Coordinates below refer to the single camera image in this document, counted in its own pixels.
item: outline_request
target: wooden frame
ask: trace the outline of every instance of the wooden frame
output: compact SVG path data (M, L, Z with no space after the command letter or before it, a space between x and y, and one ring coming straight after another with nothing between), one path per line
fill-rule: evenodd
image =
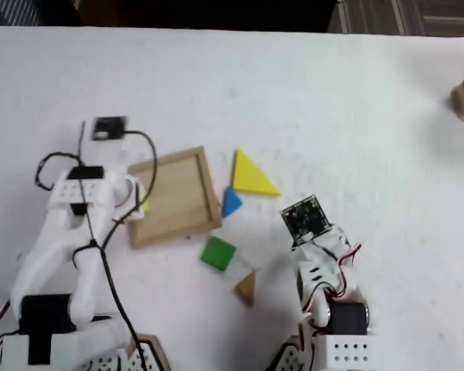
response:
M153 161L129 166L129 174L148 185ZM222 226L204 147L191 148L158 160L155 187L149 196L150 213L129 223L135 248Z

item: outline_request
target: circuit board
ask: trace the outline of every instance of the circuit board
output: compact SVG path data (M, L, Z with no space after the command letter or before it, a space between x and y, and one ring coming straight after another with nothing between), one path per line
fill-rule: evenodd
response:
M283 209L280 214L294 239L293 250L328 232L332 227L315 195Z

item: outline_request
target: floor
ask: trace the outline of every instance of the floor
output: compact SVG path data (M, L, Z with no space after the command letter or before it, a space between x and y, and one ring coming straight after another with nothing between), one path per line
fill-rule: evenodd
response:
M328 32L464 36L464 0L344 0Z

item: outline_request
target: white table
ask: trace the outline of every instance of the white table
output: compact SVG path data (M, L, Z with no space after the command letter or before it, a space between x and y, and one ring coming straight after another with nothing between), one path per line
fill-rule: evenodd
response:
M219 194L235 148L282 191L243 196L213 232L262 268L253 309L231 293L243 267L221 276L200 262L206 236L139 251L123 230L113 239L121 300L173 369L263 369L295 332L278 211L315 193L363 243L381 369L463 370L464 124L447 103L463 77L464 39L0 28L0 304L43 222L37 162L74 151L84 118L125 114L161 155L205 145ZM47 290L71 289L74 275L66 267ZM114 308L106 283L98 302Z

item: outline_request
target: wooden triangle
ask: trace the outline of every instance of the wooden triangle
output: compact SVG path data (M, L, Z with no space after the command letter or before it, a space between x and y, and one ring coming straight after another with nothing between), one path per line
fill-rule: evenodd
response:
M232 188L242 192L281 195L270 179L240 149L236 153Z
M254 286L256 284L256 272L250 272L241 282L235 287L235 293L246 303L252 307L254 303Z

